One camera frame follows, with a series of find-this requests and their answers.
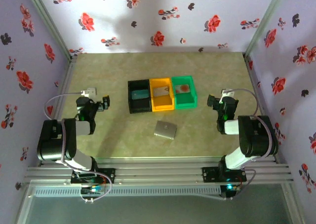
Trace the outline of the silver metal card holder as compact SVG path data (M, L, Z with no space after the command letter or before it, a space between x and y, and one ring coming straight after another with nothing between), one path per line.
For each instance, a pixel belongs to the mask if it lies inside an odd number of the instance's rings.
M176 131L176 124L158 120L154 130L154 135L174 140Z

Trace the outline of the white card with red circles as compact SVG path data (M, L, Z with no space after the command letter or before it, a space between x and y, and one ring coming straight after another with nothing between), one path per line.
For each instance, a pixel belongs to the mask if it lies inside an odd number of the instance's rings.
M190 86L188 84L175 85L176 94L190 93Z

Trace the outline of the teal card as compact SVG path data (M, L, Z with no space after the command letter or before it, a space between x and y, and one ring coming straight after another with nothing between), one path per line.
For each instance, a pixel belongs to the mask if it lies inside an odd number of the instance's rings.
M147 89L133 90L131 92L131 98L132 100L142 100L149 98L149 91Z

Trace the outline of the white card with brown mark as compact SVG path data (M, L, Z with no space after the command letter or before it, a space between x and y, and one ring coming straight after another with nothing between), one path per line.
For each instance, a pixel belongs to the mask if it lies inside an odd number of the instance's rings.
M167 96L169 95L169 87L168 86L156 87L153 89L153 95L154 97Z

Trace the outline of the green plastic bin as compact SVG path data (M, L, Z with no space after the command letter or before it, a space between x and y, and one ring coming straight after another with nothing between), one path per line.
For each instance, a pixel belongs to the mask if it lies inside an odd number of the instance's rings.
M191 75L174 76L171 78L171 82L175 98L175 109L180 110L196 108L198 103L198 96L193 77ZM179 84L188 84L190 86L190 93L176 94L175 85Z

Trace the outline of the black plastic bin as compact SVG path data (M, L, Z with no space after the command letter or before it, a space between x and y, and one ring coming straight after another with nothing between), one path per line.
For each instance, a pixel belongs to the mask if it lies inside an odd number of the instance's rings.
M149 91L149 98L132 100L131 92L141 89L147 89ZM150 81L148 79L128 81L128 107L130 114L152 111Z

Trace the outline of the yellow plastic bin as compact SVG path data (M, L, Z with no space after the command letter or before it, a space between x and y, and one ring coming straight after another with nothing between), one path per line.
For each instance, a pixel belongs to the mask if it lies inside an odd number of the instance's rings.
M150 92L151 92L151 103L152 111L161 112L161 111L172 111L175 109L175 98L172 87L172 82L170 77L164 78L150 78ZM169 95L154 97L153 89L156 87L168 86Z

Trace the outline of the green controller board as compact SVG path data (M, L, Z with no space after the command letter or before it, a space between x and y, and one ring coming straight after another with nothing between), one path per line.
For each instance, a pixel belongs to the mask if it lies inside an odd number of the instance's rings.
M82 186L81 195L101 195L104 193L105 185Z
M221 192L227 192L227 191L237 191L242 188L242 185L233 185L233 184L226 184L226 185L220 185Z

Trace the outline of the aluminium side rail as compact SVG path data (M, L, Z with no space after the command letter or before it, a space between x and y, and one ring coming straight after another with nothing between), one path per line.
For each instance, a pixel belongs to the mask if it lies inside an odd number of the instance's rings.
M48 120L60 119L65 105L65 97L71 95L72 93L68 92L75 65L77 62L78 56L73 56L71 62L68 63L67 68L63 74L61 84L58 88L57 95L49 98L43 106L43 112Z
M276 135L275 135L275 130L271 124L271 121L270 121L270 118L265 115L265 111L262 107L262 98L261 98L261 95L259 93L259 88L257 87L256 83L256 75L254 73L254 71L252 70L252 59L248 56L244 59L245 61L245 64L246 64L246 67L247 67L247 70L248 70L248 73L249 73L249 77L250 77L250 81L251 81L251 84L252 84L252 87L253 87L253 90L254 90L254 94L255 94L255 97L256 97L256 100L257 100L257 110L256 110L256 116L259 117L261 120L260 122L263 122L261 123L261 125L264 127L264 135L265 135L265 138L268 139L268 147L267 147L267 151L264 155L262 155L261 157L264 158L264 157L268 157L268 156L275 156L278 152L278 140L276 138Z

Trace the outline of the wide aluminium base rail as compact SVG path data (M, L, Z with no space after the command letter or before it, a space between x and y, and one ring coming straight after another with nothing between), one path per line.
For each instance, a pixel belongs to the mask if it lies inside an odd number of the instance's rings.
M202 185L202 168L215 167L219 157L159 157L159 158L99 158L100 168L116 170L115 186L176 186ZM287 164L277 163L270 156L250 162L245 167L246 177L255 175L252 184L283 184L293 182ZM29 167L24 183L69 185L72 171L62 164L44 161L37 167Z

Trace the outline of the aluminium frame post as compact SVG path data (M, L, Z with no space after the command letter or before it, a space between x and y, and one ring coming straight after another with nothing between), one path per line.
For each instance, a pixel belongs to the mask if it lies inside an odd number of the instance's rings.
M53 19L51 18L47 8L45 7L44 3L42 0L31 0L33 3L34 7L36 8L38 14L40 15L42 21L44 22L45 26L49 30L51 36L55 39L57 42L59 48L63 52L63 54L66 56L68 62L71 62L72 57L70 53L68 52L68 49L66 47L66 44L60 35Z
M252 37L246 51L243 53L244 59L248 57L251 53L251 51L255 48L256 42L259 40L261 34L264 32L266 26L268 25L271 17L273 16L275 10L277 9L278 5L281 3L281 0L271 0L268 8L266 9L264 16L254 34Z

